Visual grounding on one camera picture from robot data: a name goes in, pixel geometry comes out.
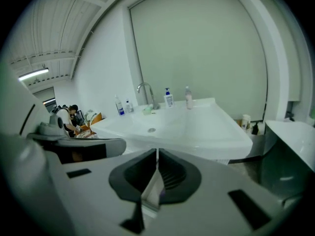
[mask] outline roller blind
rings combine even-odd
[[[300,63],[296,45],[284,15],[274,0],[261,0],[279,29],[289,66],[289,101],[299,101],[301,91]]]
[[[214,97],[232,118],[263,117],[267,71],[256,28],[238,0],[144,0],[131,10],[144,82],[159,102]]]
[[[34,93],[34,96],[42,102],[53,99],[55,98],[54,88],[49,88],[49,89]]]

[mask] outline white lotion bottle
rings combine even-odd
[[[122,102],[120,101],[120,99],[118,98],[118,96],[116,94],[115,94],[115,103],[116,103],[118,114],[120,116],[123,116],[125,114],[124,109],[123,109],[123,105],[122,105]]]
[[[126,99],[126,110],[128,113],[133,112],[133,105],[128,99]]]
[[[174,107],[174,98],[173,95],[169,93],[169,88],[166,88],[166,94],[164,95],[165,107],[172,108]]]
[[[191,94],[191,91],[189,89],[189,86],[186,86],[185,98],[186,98],[186,107],[187,107],[187,109],[192,109],[192,107],[193,107],[192,94]]]

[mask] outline chrome faucet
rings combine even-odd
[[[140,93],[140,88],[144,85],[147,85],[150,87],[150,94],[151,94],[151,98],[152,98],[152,105],[153,105],[153,109],[159,109],[159,104],[157,103],[157,101],[155,100],[154,98],[154,95],[153,95],[153,91],[152,91],[152,87],[150,86],[150,84],[144,82],[144,83],[141,83],[138,87],[137,87],[137,93]]]

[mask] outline black rectangular slot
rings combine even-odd
[[[67,175],[69,178],[73,178],[73,177],[79,177],[82,175],[85,175],[87,173],[91,173],[92,171],[90,171],[89,169],[82,169],[82,170],[78,170],[78,171],[71,171],[71,172],[67,172]]]
[[[244,191],[230,191],[228,195],[254,230],[271,220]]]

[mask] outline ceiling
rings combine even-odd
[[[21,15],[4,49],[17,76],[48,67],[49,72],[24,80],[44,89],[71,79],[85,40],[113,0],[34,0]]]

